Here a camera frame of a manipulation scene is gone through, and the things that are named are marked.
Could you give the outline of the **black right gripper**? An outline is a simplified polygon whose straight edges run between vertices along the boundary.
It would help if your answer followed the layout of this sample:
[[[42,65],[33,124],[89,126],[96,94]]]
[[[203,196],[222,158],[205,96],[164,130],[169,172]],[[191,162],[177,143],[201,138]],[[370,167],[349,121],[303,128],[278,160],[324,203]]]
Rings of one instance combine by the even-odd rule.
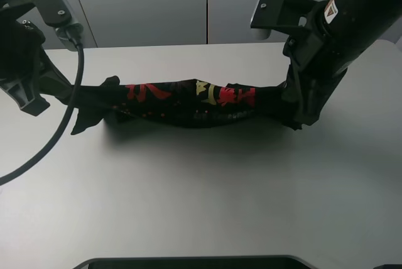
[[[318,121],[349,66],[349,56],[323,14],[310,14],[302,29],[302,35],[289,37],[283,50],[291,65],[281,84],[281,122],[291,129]]]

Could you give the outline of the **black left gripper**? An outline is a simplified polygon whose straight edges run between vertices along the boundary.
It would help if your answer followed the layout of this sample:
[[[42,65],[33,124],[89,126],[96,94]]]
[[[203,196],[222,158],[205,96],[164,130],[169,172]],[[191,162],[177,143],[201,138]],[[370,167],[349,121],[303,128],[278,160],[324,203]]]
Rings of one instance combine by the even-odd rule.
[[[32,116],[50,107],[40,94],[68,105],[73,91],[73,85],[42,50],[44,42],[44,34],[33,23],[1,24],[1,89]]]

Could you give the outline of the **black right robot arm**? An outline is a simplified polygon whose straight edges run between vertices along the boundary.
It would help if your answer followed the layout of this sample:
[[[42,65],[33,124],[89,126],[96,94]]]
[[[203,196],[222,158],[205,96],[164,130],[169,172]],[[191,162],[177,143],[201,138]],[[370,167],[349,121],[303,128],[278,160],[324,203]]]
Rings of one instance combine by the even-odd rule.
[[[330,0],[308,14],[304,38],[289,37],[279,120],[294,130],[318,121],[349,65],[401,17],[401,0]]]

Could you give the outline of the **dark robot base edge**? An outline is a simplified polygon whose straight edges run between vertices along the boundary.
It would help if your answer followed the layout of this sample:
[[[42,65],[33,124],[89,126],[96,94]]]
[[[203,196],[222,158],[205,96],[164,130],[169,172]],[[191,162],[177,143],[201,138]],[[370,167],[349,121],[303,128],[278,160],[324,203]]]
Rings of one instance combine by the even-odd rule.
[[[193,256],[146,258],[93,258],[77,268],[314,268],[295,256]]]

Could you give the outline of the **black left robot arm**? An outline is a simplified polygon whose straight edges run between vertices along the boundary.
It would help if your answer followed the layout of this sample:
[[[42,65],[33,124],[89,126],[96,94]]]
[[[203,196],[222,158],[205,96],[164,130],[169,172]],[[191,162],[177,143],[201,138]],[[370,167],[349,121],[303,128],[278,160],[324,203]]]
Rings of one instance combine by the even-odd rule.
[[[50,106],[43,94],[66,100],[72,85],[44,51],[43,32],[29,20],[18,21],[34,8],[70,51],[81,43],[83,26],[67,0],[1,0],[1,90],[21,111],[38,116]]]

